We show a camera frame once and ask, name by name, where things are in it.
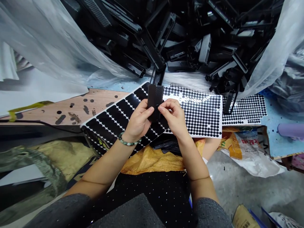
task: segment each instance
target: yellow tape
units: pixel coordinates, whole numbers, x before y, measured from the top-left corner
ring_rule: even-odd
[[[9,110],[9,115],[10,115],[10,120],[9,122],[15,122],[16,121],[16,112],[21,112],[21,111],[24,111],[24,110],[27,110],[27,109],[33,109],[33,108],[41,108],[45,105],[50,105],[50,104],[53,104],[54,102],[52,101],[41,101],[41,102],[38,102],[38,103],[34,103],[32,105],[29,105],[29,106],[25,106],[25,107],[21,107],[21,108],[16,108],[16,109],[12,109],[12,110]]]

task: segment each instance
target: gray sleeve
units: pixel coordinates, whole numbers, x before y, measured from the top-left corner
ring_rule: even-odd
[[[41,211],[24,228],[67,227],[90,202],[87,195],[79,193],[63,197]]]
[[[197,227],[233,228],[232,222],[223,208],[210,198],[199,198],[194,212],[198,218]]]

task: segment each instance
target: gray fabric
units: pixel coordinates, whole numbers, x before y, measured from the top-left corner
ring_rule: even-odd
[[[93,223],[97,227],[165,227],[142,193]]]
[[[195,204],[194,211],[197,214],[197,227],[233,228],[231,220],[223,208],[210,198],[200,198]]]
[[[63,197],[41,211],[24,228],[67,227],[86,209],[90,202],[90,197],[84,194]]]
[[[90,198],[83,194],[69,195],[53,203],[35,218],[25,228],[30,227],[66,227],[79,216]],[[212,199],[200,198],[195,204],[197,227],[233,227],[222,207]],[[89,228],[95,227],[165,227],[151,207],[144,194],[116,208],[103,218],[94,222]]]

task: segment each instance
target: woman's left hand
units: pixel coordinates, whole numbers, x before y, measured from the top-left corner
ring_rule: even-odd
[[[122,139],[124,141],[134,143],[147,133],[151,126],[151,122],[148,120],[148,117],[151,116],[154,111],[153,107],[147,109],[147,106],[148,99],[144,99],[134,110],[126,131],[122,135]]]

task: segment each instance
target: bracelet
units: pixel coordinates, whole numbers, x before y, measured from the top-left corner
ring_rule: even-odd
[[[123,135],[124,131],[122,133],[120,133],[120,135],[118,136],[118,139],[120,140],[120,142],[123,144],[123,145],[126,145],[126,146],[134,146],[134,145],[137,145],[138,143],[140,143],[142,141],[142,139],[140,138],[140,140],[138,140],[137,142],[125,142],[121,136]]]

